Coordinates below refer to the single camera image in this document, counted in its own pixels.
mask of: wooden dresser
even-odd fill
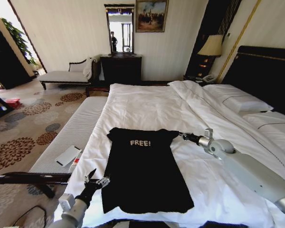
[[[140,85],[142,76],[141,55],[103,55],[100,57],[107,83]]]

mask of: red object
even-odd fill
[[[21,105],[19,100],[19,98],[6,99],[5,103],[7,103],[12,108],[17,108],[19,105]]]
[[[5,102],[8,104],[13,104],[13,103],[19,103],[20,98],[12,98],[12,99],[6,99]]]

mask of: white pillow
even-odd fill
[[[231,85],[206,85],[203,88],[236,113],[240,111],[270,111],[273,109],[264,101]]]
[[[285,152],[285,115],[268,112],[248,114],[243,118]]]
[[[92,76],[92,59],[91,58],[87,58],[86,62],[85,62],[85,68],[82,71],[82,73],[84,74],[84,76],[89,80]]]

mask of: gold trim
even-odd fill
[[[269,58],[269,59],[275,59],[275,60],[285,61],[285,58],[276,58],[276,57],[271,57],[271,56],[262,56],[262,55],[249,54],[249,53],[243,53],[243,52],[238,52],[238,54],[247,55],[247,56],[256,56],[256,57],[261,57],[261,58]]]
[[[117,6],[107,6],[105,7],[106,9],[134,9],[134,6],[121,6],[121,7],[117,7]]]
[[[237,40],[236,40],[236,42],[234,43],[234,45],[233,45],[233,47],[232,47],[232,50],[230,51],[230,53],[229,53],[229,55],[228,55],[228,57],[227,57],[227,59],[226,59],[226,61],[225,61],[225,63],[224,63],[224,66],[221,68],[221,70],[220,70],[220,72],[219,72],[219,75],[218,75],[218,77],[217,77],[217,83],[221,83],[221,82],[222,82],[223,79],[221,79],[221,78],[222,78],[222,74],[223,74],[223,72],[224,72],[224,70],[225,70],[225,68],[226,68],[226,65],[227,65],[227,63],[229,62],[229,60],[231,59],[231,56],[233,55],[234,50],[235,50],[236,47],[238,46],[239,41],[241,40],[241,38],[242,38],[242,36],[243,36],[243,34],[244,34],[244,32],[245,32],[245,30],[246,30],[248,24],[250,23],[250,21],[251,21],[253,15],[254,15],[254,13],[256,12],[257,7],[258,7],[259,4],[261,3],[261,1],[262,1],[262,0],[257,0],[255,6],[253,7],[253,9],[252,9],[252,11],[251,11],[251,13],[250,13],[250,15],[249,15],[249,17],[248,17],[248,19],[247,19],[245,25],[244,25],[243,28],[242,28],[241,33],[240,33],[239,36],[237,37]]]

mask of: painting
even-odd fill
[[[169,0],[136,0],[136,32],[164,32]]]

